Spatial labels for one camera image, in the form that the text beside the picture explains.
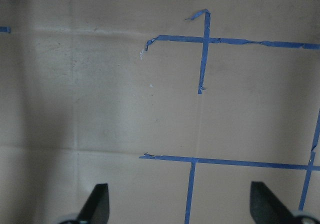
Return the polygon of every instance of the gray floor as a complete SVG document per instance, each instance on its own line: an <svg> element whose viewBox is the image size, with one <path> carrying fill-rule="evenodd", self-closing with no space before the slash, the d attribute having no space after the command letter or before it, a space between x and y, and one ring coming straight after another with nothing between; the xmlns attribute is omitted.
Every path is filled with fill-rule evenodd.
<svg viewBox="0 0 320 224"><path fill-rule="evenodd" d="M55 224L109 183L110 224L183 224L189 163L156 155L306 165L320 52L163 35L320 43L320 0L0 0L0 217ZM319 155L315 164L320 165ZM197 164L190 223L253 223L250 182L298 209L305 172ZM319 217L320 172L305 210Z"/></svg>

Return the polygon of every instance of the white speck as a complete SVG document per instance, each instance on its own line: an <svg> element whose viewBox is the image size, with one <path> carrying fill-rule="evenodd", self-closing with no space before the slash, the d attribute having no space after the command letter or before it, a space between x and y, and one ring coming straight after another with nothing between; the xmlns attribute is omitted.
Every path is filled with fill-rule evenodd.
<svg viewBox="0 0 320 224"><path fill-rule="evenodd" d="M143 48L142 51L140 52L140 60L144 58L144 52L145 52L145 49Z"/></svg>

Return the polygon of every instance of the black object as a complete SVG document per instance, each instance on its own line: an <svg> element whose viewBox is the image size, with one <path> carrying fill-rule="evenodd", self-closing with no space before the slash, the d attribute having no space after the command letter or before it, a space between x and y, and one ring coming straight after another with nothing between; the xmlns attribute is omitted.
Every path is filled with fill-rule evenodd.
<svg viewBox="0 0 320 224"><path fill-rule="evenodd" d="M97 184L76 220L66 220L60 224L107 224L109 211L108 184Z"/></svg>
<svg viewBox="0 0 320 224"><path fill-rule="evenodd" d="M263 183L251 183L250 213L256 224L320 224L311 216L294 216Z"/></svg>

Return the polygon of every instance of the beige surface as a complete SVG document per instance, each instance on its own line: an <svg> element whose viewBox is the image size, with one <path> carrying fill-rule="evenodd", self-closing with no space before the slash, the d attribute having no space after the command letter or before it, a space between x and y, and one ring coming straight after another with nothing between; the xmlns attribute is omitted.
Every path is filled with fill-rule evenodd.
<svg viewBox="0 0 320 224"><path fill-rule="evenodd" d="M0 33L3 222L27 215L53 224L78 212L95 183L109 182L110 223L182 223L190 165L138 159L145 152L308 163L319 51L211 44L203 95L200 43L155 42L140 59L157 35L202 36L203 16L184 19L203 8L211 37L320 43L320 0L0 0L0 26L12 28ZM192 223L217 213L232 220L226 207L209 205L217 179L223 204L244 190L231 205L243 223L253 179L298 207L303 171L228 167L239 171L224 176L225 168L197 165Z"/></svg>

